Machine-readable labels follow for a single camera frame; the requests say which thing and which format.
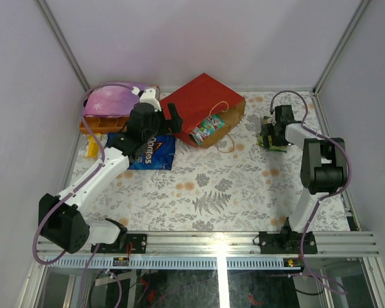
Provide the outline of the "blue Doritos chip bag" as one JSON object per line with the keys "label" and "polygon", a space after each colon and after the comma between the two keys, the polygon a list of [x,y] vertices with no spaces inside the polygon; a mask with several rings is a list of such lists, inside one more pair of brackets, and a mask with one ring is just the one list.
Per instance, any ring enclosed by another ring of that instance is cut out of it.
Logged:
{"label": "blue Doritos chip bag", "polygon": [[133,170],[171,170],[175,137],[159,135],[150,140],[127,133],[109,133],[103,150],[105,161],[124,157]]}

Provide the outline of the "green yellow candy packet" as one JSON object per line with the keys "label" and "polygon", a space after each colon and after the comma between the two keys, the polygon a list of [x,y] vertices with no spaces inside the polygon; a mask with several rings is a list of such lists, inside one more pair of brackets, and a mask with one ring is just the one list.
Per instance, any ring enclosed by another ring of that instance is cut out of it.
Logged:
{"label": "green yellow candy packet", "polygon": [[261,120],[261,132],[257,138],[258,146],[262,147],[267,151],[286,153],[287,146],[277,146],[273,144],[272,133],[273,120],[271,117],[264,116]]}

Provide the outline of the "teal snack packet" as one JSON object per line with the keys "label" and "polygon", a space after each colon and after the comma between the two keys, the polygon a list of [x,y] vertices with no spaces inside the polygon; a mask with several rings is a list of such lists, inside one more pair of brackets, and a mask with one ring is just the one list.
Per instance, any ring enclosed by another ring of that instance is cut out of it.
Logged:
{"label": "teal snack packet", "polygon": [[224,125],[225,122],[218,115],[210,115],[194,128],[189,135],[198,145],[201,145],[206,138]]}

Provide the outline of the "red paper bag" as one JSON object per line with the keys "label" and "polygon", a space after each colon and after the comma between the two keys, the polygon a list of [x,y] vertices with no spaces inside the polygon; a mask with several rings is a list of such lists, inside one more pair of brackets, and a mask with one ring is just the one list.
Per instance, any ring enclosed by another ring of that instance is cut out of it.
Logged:
{"label": "red paper bag", "polygon": [[[195,148],[209,148],[226,137],[243,119],[246,100],[208,74],[201,74],[160,100],[165,117],[170,118],[168,105],[173,103],[183,120],[182,131],[175,137]],[[225,123],[198,144],[191,133],[208,116],[219,116]]]}

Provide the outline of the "yellow snack packet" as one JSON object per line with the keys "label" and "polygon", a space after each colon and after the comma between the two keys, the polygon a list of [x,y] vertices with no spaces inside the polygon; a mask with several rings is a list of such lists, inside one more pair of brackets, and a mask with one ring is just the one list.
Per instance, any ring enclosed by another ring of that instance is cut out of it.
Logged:
{"label": "yellow snack packet", "polygon": [[99,145],[95,138],[91,135],[87,136],[87,147],[86,147],[85,158],[98,158],[99,156]]}

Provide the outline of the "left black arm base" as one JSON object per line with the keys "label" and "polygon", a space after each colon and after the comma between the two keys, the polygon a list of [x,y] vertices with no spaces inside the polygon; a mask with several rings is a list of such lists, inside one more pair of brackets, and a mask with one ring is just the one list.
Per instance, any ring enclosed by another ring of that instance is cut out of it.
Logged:
{"label": "left black arm base", "polygon": [[108,253],[114,254],[144,254],[148,243],[147,234],[127,234],[124,241],[119,241],[108,248]]}

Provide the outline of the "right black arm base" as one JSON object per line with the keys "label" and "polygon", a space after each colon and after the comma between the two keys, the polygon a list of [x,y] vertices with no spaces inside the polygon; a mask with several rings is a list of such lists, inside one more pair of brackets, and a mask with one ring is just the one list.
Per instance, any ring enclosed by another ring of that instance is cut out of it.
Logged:
{"label": "right black arm base", "polygon": [[[302,233],[290,232],[288,235],[259,232],[252,240],[255,246],[260,248],[262,254],[284,255],[301,252]],[[318,249],[316,239],[312,232],[306,233],[303,245],[304,254],[316,255]]]}

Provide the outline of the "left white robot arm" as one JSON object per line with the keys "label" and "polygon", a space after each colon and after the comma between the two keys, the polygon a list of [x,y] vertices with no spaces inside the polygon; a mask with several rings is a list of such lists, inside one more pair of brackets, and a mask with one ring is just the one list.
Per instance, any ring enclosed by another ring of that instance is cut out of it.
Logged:
{"label": "left white robot arm", "polygon": [[38,227],[42,237],[70,254],[87,244],[106,246],[114,253],[126,249],[124,225],[110,218],[87,220],[81,212],[94,203],[113,179],[145,154],[152,138],[181,132],[183,120],[175,104],[170,103],[167,108],[169,119],[149,103],[136,104],[124,128],[107,142],[101,158],[81,178],[56,196],[45,194],[40,199]]}

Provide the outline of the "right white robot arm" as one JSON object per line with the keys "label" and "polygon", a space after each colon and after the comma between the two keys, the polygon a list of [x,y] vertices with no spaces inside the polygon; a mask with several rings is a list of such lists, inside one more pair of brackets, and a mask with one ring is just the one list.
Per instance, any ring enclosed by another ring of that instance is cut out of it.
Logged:
{"label": "right white robot arm", "polygon": [[348,182],[345,142],[342,138],[322,136],[297,121],[290,105],[275,107],[273,117],[264,119],[260,137],[266,150],[296,146],[302,151],[303,190],[293,213],[280,229],[278,240],[281,249],[294,253],[303,242],[311,240],[312,226],[324,199],[334,196]]}

